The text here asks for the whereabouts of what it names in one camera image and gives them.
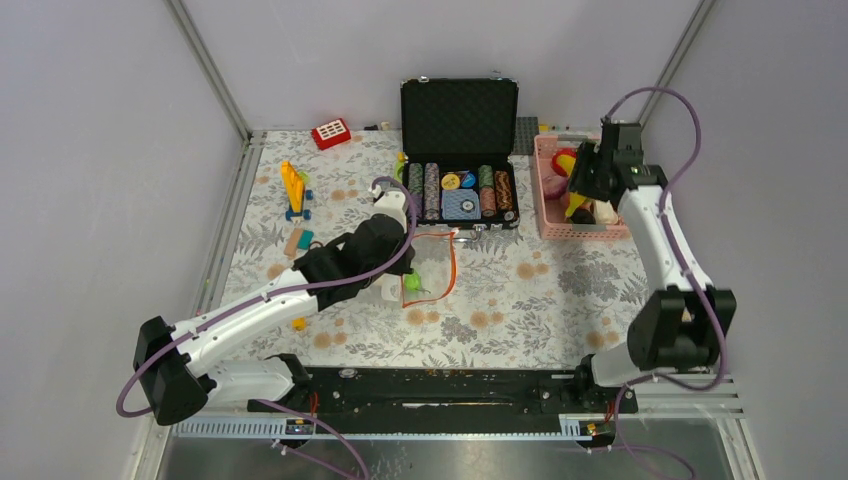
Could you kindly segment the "clear orange-zip bag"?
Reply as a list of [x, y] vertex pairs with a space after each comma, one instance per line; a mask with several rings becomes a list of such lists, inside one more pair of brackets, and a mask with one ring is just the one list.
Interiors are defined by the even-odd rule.
[[456, 229], [418, 233], [410, 249], [415, 250], [412, 271], [418, 272], [428, 293], [405, 293], [402, 275], [384, 275], [373, 289], [377, 305], [392, 308], [435, 303], [446, 298], [454, 289], [458, 264], [454, 238]]

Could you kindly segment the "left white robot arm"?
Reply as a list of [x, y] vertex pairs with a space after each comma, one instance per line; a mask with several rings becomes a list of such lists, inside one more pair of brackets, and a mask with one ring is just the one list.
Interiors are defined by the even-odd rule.
[[124, 402], [134, 385], [141, 386], [148, 401], [141, 412], [152, 414], [161, 426], [222, 403], [265, 400], [288, 411], [304, 407], [311, 387], [294, 356], [228, 357], [278, 325], [356, 297], [384, 273], [409, 272], [417, 219], [412, 196], [400, 184], [389, 190], [374, 184], [371, 192], [375, 212], [369, 219], [354, 232], [307, 251], [256, 292], [173, 325], [160, 317], [145, 322], [117, 413], [133, 417]]

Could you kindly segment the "yellow toy banana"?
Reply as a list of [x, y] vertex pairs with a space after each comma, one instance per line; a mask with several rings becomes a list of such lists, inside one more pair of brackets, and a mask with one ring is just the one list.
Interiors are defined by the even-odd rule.
[[572, 217], [572, 215], [573, 215], [573, 214], [574, 214], [574, 213], [575, 213], [578, 209], [580, 209], [581, 207], [583, 207], [583, 206], [584, 206], [584, 204], [585, 204], [587, 201], [590, 201], [590, 199], [588, 199], [587, 197], [585, 197], [585, 196], [583, 196], [583, 195], [581, 195], [581, 194], [574, 193], [574, 192], [567, 192], [567, 193], [566, 193], [566, 194], [564, 194], [564, 195], [563, 195], [563, 197], [561, 198], [561, 203], [562, 203], [562, 205], [563, 205], [563, 206], [564, 206], [564, 208], [565, 208], [564, 216], [565, 216], [566, 218], [571, 218], [571, 217]]

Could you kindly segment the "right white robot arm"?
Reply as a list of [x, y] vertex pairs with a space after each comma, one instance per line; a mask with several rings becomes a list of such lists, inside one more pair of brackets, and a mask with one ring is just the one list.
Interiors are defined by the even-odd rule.
[[624, 344], [585, 357], [573, 386], [575, 402], [597, 412], [613, 388], [669, 372], [726, 371], [726, 334], [735, 295], [716, 287], [688, 246], [662, 168], [644, 161], [638, 123], [604, 118], [599, 141], [577, 149], [569, 189], [611, 204], [628, 227], [651, 294], [628, 327]]

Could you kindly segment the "pink toy peach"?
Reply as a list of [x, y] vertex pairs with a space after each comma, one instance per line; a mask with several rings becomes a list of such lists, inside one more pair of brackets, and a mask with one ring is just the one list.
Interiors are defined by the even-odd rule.
[[547, 176], [541, 182], [543, 198], [558, 200], [568, 191], [568, 178], [559, 175]]

